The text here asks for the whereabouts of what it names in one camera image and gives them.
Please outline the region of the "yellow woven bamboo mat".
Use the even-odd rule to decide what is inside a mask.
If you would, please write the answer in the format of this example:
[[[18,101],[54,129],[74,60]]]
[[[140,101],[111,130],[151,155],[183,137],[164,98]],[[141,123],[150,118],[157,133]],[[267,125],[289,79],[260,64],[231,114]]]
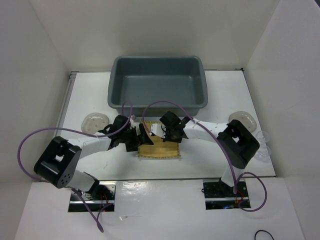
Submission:
[[[137,157],[143,159],[179,159],[181,157],[177,142],[163,141],[159,136],[149,136],[153,145],[143,144],[138,147]]]

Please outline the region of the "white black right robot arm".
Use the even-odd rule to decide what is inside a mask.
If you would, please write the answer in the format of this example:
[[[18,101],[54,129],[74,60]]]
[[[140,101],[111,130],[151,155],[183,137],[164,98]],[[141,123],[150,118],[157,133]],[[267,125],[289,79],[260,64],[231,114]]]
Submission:
[[[260,148],[260,143],[237,119],[229,123],[214,123],[193,117],[179,118],[168,111],[160,118],[160,123],[150,127],[150,135],[163,141],[181,143],[183,139],[197,139],[216,143],[227,159],[228,168],[220,178],[220,193],[229,197],[237,190],[238,180],[249,161]]]

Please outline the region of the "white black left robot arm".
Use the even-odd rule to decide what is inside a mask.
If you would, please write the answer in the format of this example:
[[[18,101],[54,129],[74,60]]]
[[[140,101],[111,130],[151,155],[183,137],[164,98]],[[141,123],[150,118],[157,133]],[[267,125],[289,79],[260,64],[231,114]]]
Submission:
[[[127,152],[135,152],[141,145],[154,144],[142,123],[133,123],[123,115],[118,115],[112,124],[98,132],[106,137],[65,139],[56,136],[36,162],[34,172],[58,189],[75,189],[88,200],[94,200],[106,188],[96,177],[77,170],[80,159],[109,151],[120,144],[125,145]]]

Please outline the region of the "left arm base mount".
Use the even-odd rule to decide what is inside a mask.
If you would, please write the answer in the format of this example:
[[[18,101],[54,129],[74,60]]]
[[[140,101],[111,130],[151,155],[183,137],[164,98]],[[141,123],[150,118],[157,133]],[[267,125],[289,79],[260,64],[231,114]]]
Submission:
[[[72,192],[70,195],[68,212],[69,213],[82,213],[87,212],[87,208],[84,205],[85,201],[88,208],[93,213],[102,212],[114,212],[115,211],[115,196],[116,196],[116,182],[115,181],[101,181],[100,191],[95,196],[91,196],[88,193],[78,190],[78,194]]]

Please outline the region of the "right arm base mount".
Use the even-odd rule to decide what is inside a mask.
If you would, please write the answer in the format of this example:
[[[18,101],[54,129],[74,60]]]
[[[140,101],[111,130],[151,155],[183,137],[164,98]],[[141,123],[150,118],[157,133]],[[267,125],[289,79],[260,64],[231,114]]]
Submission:
[[[239,204],[244,209],[251,208],[247,184],[243,180],[237,184],[237,193],[219,179],[205,179],[202,184],[206,210],[238,209]]]

